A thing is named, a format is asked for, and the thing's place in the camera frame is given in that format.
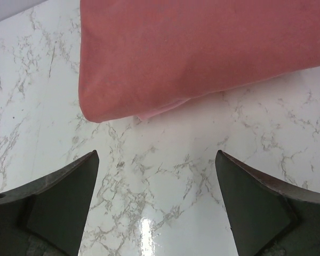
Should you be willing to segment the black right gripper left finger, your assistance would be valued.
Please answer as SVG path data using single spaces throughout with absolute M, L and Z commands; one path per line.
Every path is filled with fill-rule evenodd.
M 0 193 L 0 255 L 78 255 L 98 167 L 92 151 Z

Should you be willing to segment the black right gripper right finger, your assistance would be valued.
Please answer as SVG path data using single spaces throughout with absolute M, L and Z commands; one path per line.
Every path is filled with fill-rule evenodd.
M 320 193 L 256 170 L 222 150 L 215 168 L 239 255 L 320 255 Z

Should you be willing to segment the salmon red t-shirt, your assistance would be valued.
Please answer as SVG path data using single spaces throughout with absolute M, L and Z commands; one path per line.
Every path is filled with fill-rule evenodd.
M 320 1 L 81 1 L 95 123 L 320 66 Z

